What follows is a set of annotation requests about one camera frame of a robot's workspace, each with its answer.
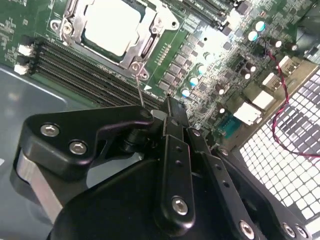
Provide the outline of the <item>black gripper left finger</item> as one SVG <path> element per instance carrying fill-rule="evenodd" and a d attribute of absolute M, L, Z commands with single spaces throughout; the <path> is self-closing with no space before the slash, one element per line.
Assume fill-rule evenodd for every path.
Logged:
<path fill-rule="evenodd" d="M 191 169 L 178 104 L 168 97 L 154 111 L 127 105 L 32 115 L 22 125 L 14 170 L 54 226 L 73 198 L 138 162 L 175 159 Z"/>

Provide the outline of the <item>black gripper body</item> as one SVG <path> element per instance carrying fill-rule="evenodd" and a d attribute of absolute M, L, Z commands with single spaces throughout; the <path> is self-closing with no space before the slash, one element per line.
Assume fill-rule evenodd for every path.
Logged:
<path fill-rule="evenodd" d="M 51 240 L 239 240 L 238 224 L 188 160 L 140 161 L 73 198 Z"/>

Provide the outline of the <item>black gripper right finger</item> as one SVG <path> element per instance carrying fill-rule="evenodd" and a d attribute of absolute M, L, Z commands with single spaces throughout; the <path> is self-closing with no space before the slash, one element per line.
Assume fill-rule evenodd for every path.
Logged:
<path fill-rule="evenodd" d="M 222 146 L 208 148 L 201 133 L 190 127 L 187 109 L 174 109 L 186 131 L 193 157 L 221 211 L 219 228 L 225 240 L 310 240 L 312 234 L 235 156 Z"/>

